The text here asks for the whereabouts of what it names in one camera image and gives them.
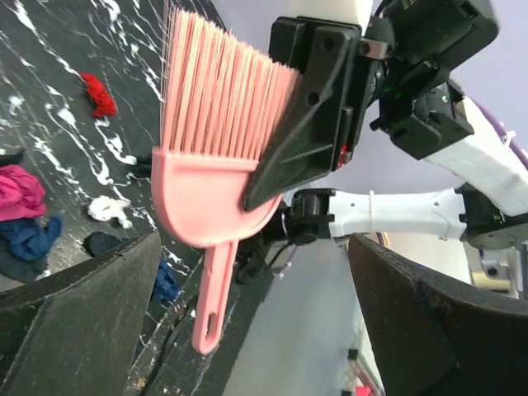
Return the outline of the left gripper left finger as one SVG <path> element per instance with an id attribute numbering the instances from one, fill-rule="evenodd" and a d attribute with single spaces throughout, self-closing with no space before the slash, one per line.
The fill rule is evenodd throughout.
<path id="1" fill-rule="evenodd" d="M 3 395 L 121 395 L 158 270 L 156 232 L 1 294 Z"/>

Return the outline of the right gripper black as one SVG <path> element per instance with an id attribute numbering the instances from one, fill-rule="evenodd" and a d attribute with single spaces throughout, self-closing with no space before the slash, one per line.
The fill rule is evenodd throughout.
<path id="1" fill-rule="evenodd" d="M 246 211 L 351 160 L 391 51 L 391 23 L 378 16 L 365 28 L 307 16 L 276 19 L 269 54 L 301 77 L 247 183 Z"/>

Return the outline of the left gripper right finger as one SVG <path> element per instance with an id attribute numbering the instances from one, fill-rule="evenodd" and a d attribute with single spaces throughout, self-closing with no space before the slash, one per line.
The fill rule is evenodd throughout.
<path id="1" fill-rule="evenodd" d="M 527 303 L 355 234 L 351 274 L 387 395 L 525 395 Z"/>

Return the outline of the pink hand brush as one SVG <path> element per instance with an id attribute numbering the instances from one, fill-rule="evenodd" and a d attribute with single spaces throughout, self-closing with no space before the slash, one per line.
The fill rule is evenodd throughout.
<path id="1" fill-rule="evenodd" d="M 243 191 L 299 73 L 198 13 L 166 6 L 164 27 L 153 206 L 167 232 L 205 250 L 192 344 L 209 354 L 222 335 L 238 244 L 281 202 L 247 212 Z"/>

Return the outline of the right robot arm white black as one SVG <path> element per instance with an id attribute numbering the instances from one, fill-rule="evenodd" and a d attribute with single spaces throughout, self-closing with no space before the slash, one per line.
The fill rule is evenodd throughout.
<path id="1" fill-rule="evenodd" d="M 450 73 L 499 32 L 489 1 L 291 1 L 270 56 L 299 86 L 243 196 L 293 191 L 266 232 L 297 245 L 422 233 L 527 239 L 527 158 Z"/>

